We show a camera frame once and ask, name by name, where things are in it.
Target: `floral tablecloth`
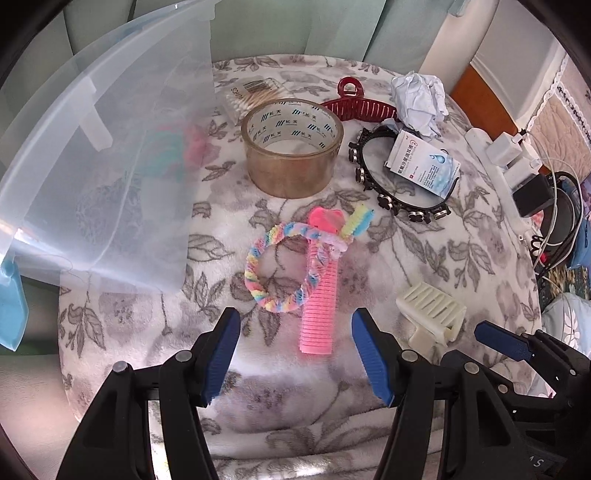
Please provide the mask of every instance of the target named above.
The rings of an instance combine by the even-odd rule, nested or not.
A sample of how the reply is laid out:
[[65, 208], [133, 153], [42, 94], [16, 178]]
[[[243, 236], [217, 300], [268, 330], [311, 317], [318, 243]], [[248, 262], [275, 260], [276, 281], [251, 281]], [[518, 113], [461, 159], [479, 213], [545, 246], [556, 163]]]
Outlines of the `floral tablecloth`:
[[[216, 87], [260, 74], [285, 84], [294, 96], [323, 102], [336, 97], [344, 76], [355, 76], [370, 98], [389, 102], [393, 72], [322, 56], [261, 56], [214, 65]], [[450, 199], [453, 214], [430, 225], [411, 223], [378, 207], [374, 194], [354, 180], [347, 144], [361, 127], [345, 122], [335, 175], [318, 195], [302, 200], [269, 197], [250, 181], [238, 127], [217, 111], [200, 170], [189, 237], [186, 281], [178, 294], [124, 295], [70, 291], [60, 296], [60, 358], [67, 397], [81, 417], [118, 360], [134, 368], [160, 364], [213, 327], [225, 306], [242, 314], [242, 334], [221, 395], [199, 412], [222, 478], [371, 478], [394, 416], [368, 384], [353, 344], [350, 319], [367, 307], [383, 330], [401, 342], [413, 333], [395, 299], [425, 281], [467, 305], [466, 320], [450, 349], [460, 349], [510, 378], [519, 392], [532, 371], [480, 345], [473, 330], [490, 320], [517, 333], [541, 326], [540, 310], [525, 247], [504, 221], [499, 199], [463, 134], [469, 124], [448, 99], [450, 115], [433, 143], [461, 164]], [[405, 194], [413, 196], [409, 189]], [[364, 202], [376, 210], [366, 234], [339, 261], [339, 300], [334, 353], [298, 350], [300, 313], [261, 310], [243, 283], [246, 253], [257, 238], [282, 220], [305, 221], [311, 208], [351, 213]], [[272, 293], [294, 290], [304, 277], [306, 244], [283, 242], [262, 263]], [[439, 361], [438, 348], [430, 359]], [[152, 448], [158, 477], [168, 477], [157, 404], [150, 408]], [[436, 476], [441, 405], [436, 407], [426, 478]]]

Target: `orange wooden panel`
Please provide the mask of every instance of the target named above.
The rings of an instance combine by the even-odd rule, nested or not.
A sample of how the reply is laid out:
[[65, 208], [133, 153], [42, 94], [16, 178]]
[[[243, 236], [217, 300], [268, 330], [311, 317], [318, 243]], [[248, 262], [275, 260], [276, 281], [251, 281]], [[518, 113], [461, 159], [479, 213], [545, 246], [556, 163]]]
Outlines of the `orange wooden panel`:
[[503, 104], [478, 72], [468, 65], [452, 91], [452, 98], [464, 110], [474, 127], [482, 128], [495, 140], [503, 132], [518, 130]]

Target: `pink comb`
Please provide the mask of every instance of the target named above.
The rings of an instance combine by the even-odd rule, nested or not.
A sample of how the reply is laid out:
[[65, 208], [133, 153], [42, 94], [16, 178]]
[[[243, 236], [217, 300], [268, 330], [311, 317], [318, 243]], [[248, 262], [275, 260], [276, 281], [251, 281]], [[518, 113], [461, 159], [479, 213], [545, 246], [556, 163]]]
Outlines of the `pink comb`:
[[[316, 207], [310, 212], [308, 223], [325, 232], [338, 234], [345, 224], [345, 217], [340, 210]], [[310, 242], [308, 264], [316, 257], [317, 251], [317, 244]], [[315, 292], [304, 305], [300, 330], [300, 352], [302, 353], [316, 355], [332, 353], [338, 269], [338, 261], [332, 260]]]

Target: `rainbow pipe cleaner ring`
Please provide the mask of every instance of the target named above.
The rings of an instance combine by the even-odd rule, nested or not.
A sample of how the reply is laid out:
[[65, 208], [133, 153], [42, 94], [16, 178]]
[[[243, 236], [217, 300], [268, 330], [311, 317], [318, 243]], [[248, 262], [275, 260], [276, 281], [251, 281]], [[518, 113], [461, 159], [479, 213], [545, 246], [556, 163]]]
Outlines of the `rainbow pipe cleaner ring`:
[[[275, 225], [263, 237], [259, 238], [249, 250], [246, 256], [244, 284], [256, 302], [269, 312], [285, 313], [297, 310], [314, 293], [320, 278], [326, 272], [330, 260], [340, 258], [347, 251], [348, 246], [355, 237], [367, 230], [373, 216], [373, 210], [369, 210], [365, 205], [358, 206], [338, 235], [324, 232], [307, 223], [282, 222]], [[256, 274], [259, 258], [269, 246], [277, 245], [286, 237], [297, 235], [318, 242], [318, 253], [310, 261], [308, 273], [300, 288], [284, 300], [273, 299], [270, 293], [261, 285]]]

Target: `black headband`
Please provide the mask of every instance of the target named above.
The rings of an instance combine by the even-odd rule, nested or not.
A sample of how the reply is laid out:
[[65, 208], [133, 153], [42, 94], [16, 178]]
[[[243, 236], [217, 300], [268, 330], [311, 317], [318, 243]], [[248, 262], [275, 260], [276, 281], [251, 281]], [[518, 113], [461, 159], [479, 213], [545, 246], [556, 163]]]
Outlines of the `black headband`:
[[431, 223], [431, 215], [433, 215], [433, 219], [438, 220], [451, 214], [452, 211], [449, 209], [446, 202], [452, 194], [453, 189], [456, 187], [458, 179], [454, 180], [452, 188], [441, 203], [438, 203], [433, 207], [419, 207], [395, 198], [393, 193], [390, 193], [383, 188], [372, 177], [371, 173], [369, 173], [365, 160], [363, 159], [363, 147], [365, 144], [374, 138], [390, 137], [396, 139], [397, 136], [398, 134], [388, 127], [377, 127], [373, 132], [366, 128], [361, 130], [357, 143], [349, 143], [349, 161], [351, 163], [359, 164], [359, 167], [355, 170], [355, 180], [358, 183], [363, 184], [364, 190], [374, 190], [377, 192], [378, 204], [381, 208], [391, 210], [394, 215], [397, 215], [400, 210], [405, 210], [408, 212], [408, 219], [411, 222]]

